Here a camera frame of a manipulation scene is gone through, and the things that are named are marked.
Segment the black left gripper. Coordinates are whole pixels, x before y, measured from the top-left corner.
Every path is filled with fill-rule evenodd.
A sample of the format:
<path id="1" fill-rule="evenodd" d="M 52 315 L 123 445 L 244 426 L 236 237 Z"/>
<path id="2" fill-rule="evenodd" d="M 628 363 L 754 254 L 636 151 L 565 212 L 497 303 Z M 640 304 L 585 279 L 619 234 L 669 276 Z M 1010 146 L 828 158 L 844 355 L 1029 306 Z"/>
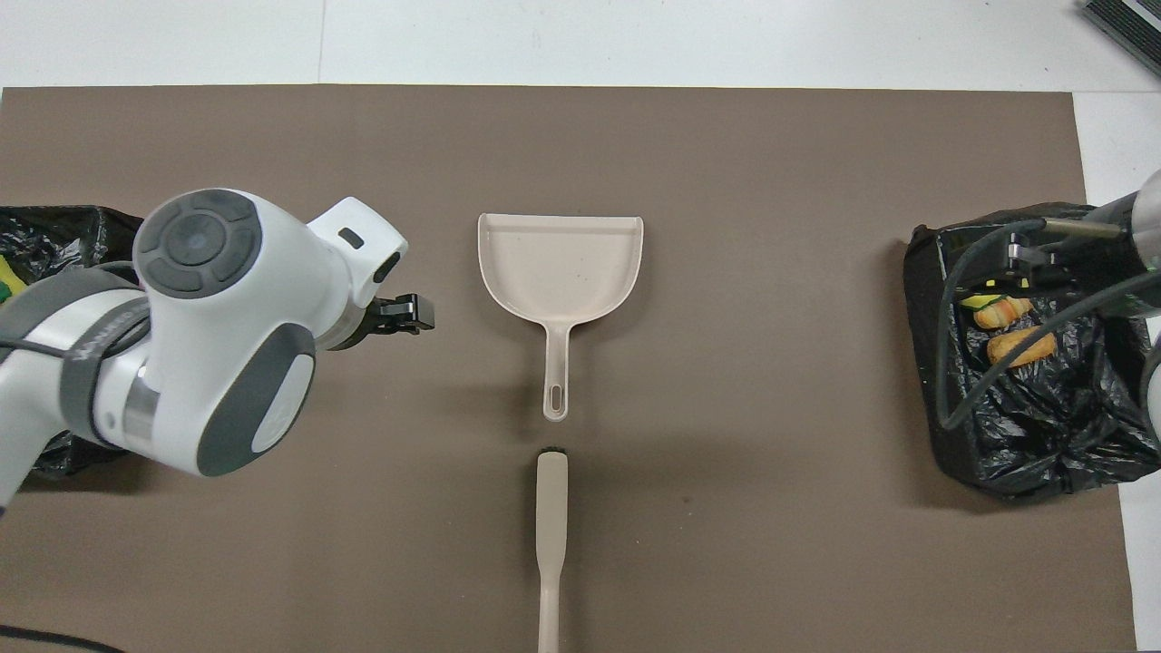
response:
<path id="1" fill-rule="evenodd" d="M 416 293 L 398 295 L 398 297 L 378 297 L 377 303 L 366 306 L 359 323 L 332 352 L 349 350 L 365 342 L 372 335 L 394 335 L 405 332 L 419 335 L 435 329 L 434 304 Z"/>

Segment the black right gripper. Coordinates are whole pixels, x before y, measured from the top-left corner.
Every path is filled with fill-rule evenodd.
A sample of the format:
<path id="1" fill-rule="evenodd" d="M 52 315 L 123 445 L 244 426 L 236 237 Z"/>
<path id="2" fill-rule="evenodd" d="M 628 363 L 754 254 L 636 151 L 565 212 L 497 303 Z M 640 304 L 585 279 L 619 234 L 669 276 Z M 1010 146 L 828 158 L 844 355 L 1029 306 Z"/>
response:
<path id="1" fill-rule="evenodd" d="M 1032 277 L 1060 265 L 1063 297 L 1090 297 L 1128 278 L 1153 271 L 1153 247 L 1137 249 L 1134 239 L 1063 239 L 1057 251 L 1038 245 L 1032 232 L 1011 232 L 1003 241 L 1004 277 Z M 1153 286 L 1112 297 L 1099 307 L 1106 316 L 1152 316 Z"/>

